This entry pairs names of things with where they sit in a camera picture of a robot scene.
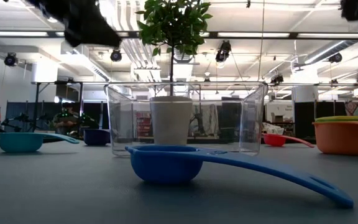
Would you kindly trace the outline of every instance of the gray table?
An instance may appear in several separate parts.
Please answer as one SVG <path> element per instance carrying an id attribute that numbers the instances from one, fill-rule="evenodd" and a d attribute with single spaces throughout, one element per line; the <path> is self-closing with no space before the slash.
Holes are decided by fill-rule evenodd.
<path id="1" fill-rule="evenodd" d="M 358 223 L 358 157 L 297 144 L 262 146 L 260 156 L 336 184 L 354 209 L 276 177 L 218 164 L 205 163 L 189 185 L 145 184 L 110 147 L 56 142 L 36 154 L 0 150 L 0 223 Z"/>

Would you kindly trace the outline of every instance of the small tree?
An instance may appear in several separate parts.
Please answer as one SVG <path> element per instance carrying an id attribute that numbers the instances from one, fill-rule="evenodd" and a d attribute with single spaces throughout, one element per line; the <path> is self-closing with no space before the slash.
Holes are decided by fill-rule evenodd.
<path id="1" fill-rule="evenodd" d="M 170 82 L 173 82 L 173 56 L 177 49 L 181 54 L 196 55 L 199 45 L 204 43 L 200 36 L 207 31 L 206 20 L 211 3 L 201 0 L 146 0 L 142 14 L 145 24 L 137 21 L 141 32 L 139 38 L 144 45 L 154 45 L 153 56 L 161 54 L 161 45 L 167 44 L 171 53 Z"/>

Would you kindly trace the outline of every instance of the plastic bin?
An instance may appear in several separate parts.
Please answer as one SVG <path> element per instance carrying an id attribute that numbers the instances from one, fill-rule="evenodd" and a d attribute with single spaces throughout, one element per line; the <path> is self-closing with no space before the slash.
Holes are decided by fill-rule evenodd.
<path id="1" fill-rule="evenodd" d="M 193 99 L 188 145 L 253 156 L 259 153 L 264 96 L 268 91 L 265 83 L 111 83 L 104 90 L 115 156 L 129 156 L 125 146 L 153 144 L 149 100 L 169 94 L 171 86 L 174 95 Z"/>

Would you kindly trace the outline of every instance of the ceiling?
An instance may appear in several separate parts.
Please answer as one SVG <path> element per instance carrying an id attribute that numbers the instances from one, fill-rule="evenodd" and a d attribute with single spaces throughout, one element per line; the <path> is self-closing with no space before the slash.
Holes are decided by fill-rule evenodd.
<path id="1" fill-rule="evenodd" d="M 101 0 L 102 4 L 110 4 L 115 0 Z M 130 24 L 131 8 L 130 4 L 139 7 L 142 1 L 117 0 L 124 8 L 129 4 L 127 16 L 119 18 L 119 23 L 123 19 Z M 208 21 L 208 30 L 211 31 L 232 31 L 232 32 L 358 32 L 358 25 L 348 23 L 341 18 L 338 10 L 339 0 L 252 0 L 250 8 L 246 8 L 246 1 L 225 1 L 209 0 L 212 5 L 208 11 L 213 18 Z M 127 25 L 116 27 L 117 30 L 123 29 Z M 10 0 L 8 3 L 0 1 L 0 30 L 62 30 L 59 23 L 52 23 L 46 20 L 41 13 L 24 4 L 21 0 Z M 78 63 L 65 60 L 61 45 L 63 39 L 1 39 L 0 46 L 3 45 L 22 45 L 36 46 L 50 55 L 53 55 L 66 66 L 68 71 L 76 71 L 74 77 L 82 77 L 80 80 L 93 81 L 94 75 L 88 69 L 84 69 Z M 291 69 L 290 60 L 294 55 L 304 57 L 338 41 L 330 40 L 229 40 L 232 46 L 232 54 L 225 62 L 223 68 L 217 68 L 215 55 L 220 47 L 222 40 L 206 39 L 206 43 L 198 49 L 193 65 L 191 65 L 190 80 L 203 81 L 205 73 L 209 72 L 211 81 L 241 81 L 250 80 L 261 81 L 262 78 L 269 80 L 272 74 L 269 72 L 282 64 L 277 73 L 284 76 L 285 81 L 290 81 Z M 147 58 L 142 47 L 137 40 L 128 41 L 132 49 L 139 50 L 142 58 Z M 122 60 L 112 62 L 109 58 L 112 49 L 107 47 L 89 45 L 89 55 L 97 66 L 108 72 L 113 80 L 129 81 L 133 80 L 131 75 L 132 61 L 128 57 L 128 52 L 121 49 Z M 168 77 L 170 56 L 165 54 L 162 49 L 161 56 L 154 58 L 160 68 L 160 77 Z M 322 82 L 328 82 L 332 78 L 357 71 L 358 69 L 358 43 L 341 51 L 343 60 L 341 63 L 318 62 L 315 67 L 318 69 L 318 76 Z M 344 82 L 354 83 L 356 75 L 347 77 Z"/>

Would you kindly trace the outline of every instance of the handle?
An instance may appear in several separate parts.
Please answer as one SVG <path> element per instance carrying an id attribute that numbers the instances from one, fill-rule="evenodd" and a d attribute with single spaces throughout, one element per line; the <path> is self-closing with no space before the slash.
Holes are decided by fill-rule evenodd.
<path id="1" fill-rule="evenodd" d="M 288 180 L 300 186 L 306 187 L 319 194 L 330 198 L 336 203 L 346 208 L 353 207 L 353 200 L 345 192 L 326 182 L 319 177 L 297 171 L 290 166 L 279 164 L 274 161 L 261 159 L 258 157 L 247 156 L 241 153 L 217 151 L 213 149 L 196 149 L 194 152 L 168 152 L 162 151 L 165 146 L 155 146 L 160 151 L 139 151 L 136 147 L 128 147 L 127 150 L 140 156 L 159 156 L 159 157 L 178 157 L 182 159 L 196 159 L 205 162 L 215 162 L 230 166 L 241 167 L 245 169 L 270 174 L 281 179 Z"/>
<path id="2" fill-rule="evenodd" d="M 300 142 L 300 143 L 305 144 L 305 145 L 307 145 L 309 147 L 314 147 L 313 144 L 311 144 L 310 142 L 307 142 L 305 140 L 302 140 L 302 139 L 298 139 L 298 138 L 294 138 L 294 137 L 290 137 L 290 136 L 284 136 L 284 135 L 282 137 L 285 138 L 285 139 L 291 139 L 291 140 Z"/>
<path id="3" fill-rule="evenodd" d="M 64 140 L 66 142 L 70 142 L 72 144 L 79 144 L 79 140 L 66 136 L 66 135 L 62 135 L 62 134 L 49 134 L 49 133 L 32 133 L 32 134 L 39 134 L 42 136 L 48 136 L 48 137 L 54 137 L 54 138 L 59 138 L 61 140 Z"/>

